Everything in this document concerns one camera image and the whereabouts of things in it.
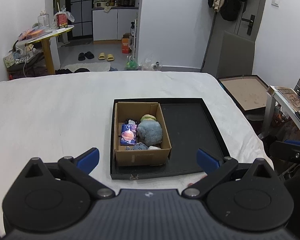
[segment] bottle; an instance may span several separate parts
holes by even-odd
[[[46,13],[46,10],[42,10],[38,16],[38,26],[39,28],[50,28],[49,14]]]
[[[134,36],[134,22],[131,22],[131,30],[130,30],[131,36]]]

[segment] white wall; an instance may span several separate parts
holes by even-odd
[[[266,0],[256,40],[253,74],[268,85],[294,88],[300,77],[300,0]]]
[[[153,54],[163,65],[201,68],[212,19],[208,0],[142,0],[138,62]]]
[[[3,57],[12,49],[19,34],[38,21],[41,10],[48,10],[52,21],[52,3],[52,0],[0,0],[0,81],[8,80]],[[55,68],[58,68],[59,55],[54,43],[55,39],[51,39],[52,58]]]

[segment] light switch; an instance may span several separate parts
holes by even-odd
[[[280,5],[280,0],[271,0],[271,4],[276,6],[276,7],[279,7]]]

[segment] plastic bag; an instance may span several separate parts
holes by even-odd
[[[23,41],[23,40],[28,40],[28,39],[31,39],[31,38],[39,37],[44,32],[45,32],[45,29],[44,28],[39,28],[38,26],[34,27],[34,28],[31,28],[29,30],[26,30],[26,31],[22,32],[18,37],[18,41]]]
[[[146,57],[141,61],[140,70],[156,71],[161,70],[162,64],[159,63],[158,59],[154,59],[153,55]]]
[[[133,56],[127,56],[126,70],[138,70],[138,63]]]
[[[60,11],[63,12],[66,15],[67,19],[70,22],[74,22],[74,16],[71,14],[71,12],[66,11],[66,6],[65,5],[62,6]]]

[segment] blue plush toy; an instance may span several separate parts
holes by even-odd
[[[157,119],[149,114],[141,118],[137,127],[137,135],[140,141],[147,146],[153,146],[162,142],[162,128]]]

